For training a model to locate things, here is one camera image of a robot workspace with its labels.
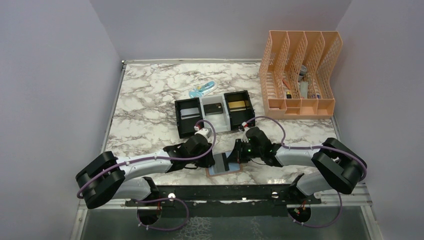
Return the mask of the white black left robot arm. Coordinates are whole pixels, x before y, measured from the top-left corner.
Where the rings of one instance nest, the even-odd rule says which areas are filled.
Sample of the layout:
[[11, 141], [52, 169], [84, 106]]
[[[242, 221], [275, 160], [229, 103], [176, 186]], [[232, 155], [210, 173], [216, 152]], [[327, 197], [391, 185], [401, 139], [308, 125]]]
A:
[[179, 171], [188, 164], [208, 168], [214, 164], [214, 146], [207, 136], [196, 133], [185, 142], [145, 155], [116, 157], [111, 151], [105, 151], [76, 175], [77, 198], [83, 199], [88, 209], [96, 209], [114, 199], [152, 205], [161, 194], [151, 174]]

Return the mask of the brown leather card holder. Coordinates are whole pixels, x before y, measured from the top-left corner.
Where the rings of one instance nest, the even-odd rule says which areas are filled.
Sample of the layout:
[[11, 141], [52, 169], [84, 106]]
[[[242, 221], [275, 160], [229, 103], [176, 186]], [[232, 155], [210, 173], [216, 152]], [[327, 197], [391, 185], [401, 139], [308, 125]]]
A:
[[230, 162], [230, 155], [230, 151], [214, 153], [212, 156], [215, 164], [206, 169], [206, 176], [212, 178], [241, 172], [242, 166], [237, 162]]

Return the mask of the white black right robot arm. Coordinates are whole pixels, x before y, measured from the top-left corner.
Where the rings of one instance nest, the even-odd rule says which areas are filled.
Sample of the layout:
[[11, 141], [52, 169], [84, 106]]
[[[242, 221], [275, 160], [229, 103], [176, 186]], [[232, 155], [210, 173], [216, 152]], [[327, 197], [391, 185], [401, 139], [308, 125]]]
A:
[[341, 194], [351, 194], [367, 175], [365, 161], [333, 137], [327, 138], [321, 145], [289, 146], [271, 142], [258, 127], [247, 128], [243, 137], [236, 139], [228, 160], [241, 164], [255, 158], [270, 167], [316, 168], [312, 173], [299, 174], [284, 193], [296, 204], [321, 191], [335, 190]]

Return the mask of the white tray bin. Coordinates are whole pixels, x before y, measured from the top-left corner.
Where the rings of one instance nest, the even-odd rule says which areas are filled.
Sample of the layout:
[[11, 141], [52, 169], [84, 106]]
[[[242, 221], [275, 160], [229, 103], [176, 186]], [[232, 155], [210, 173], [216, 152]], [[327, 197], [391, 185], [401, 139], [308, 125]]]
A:
[[203, 119], [209, 121], [217, 133], [229, 132], [230, 116], [224, 94], [214, 94], [199, 99]]

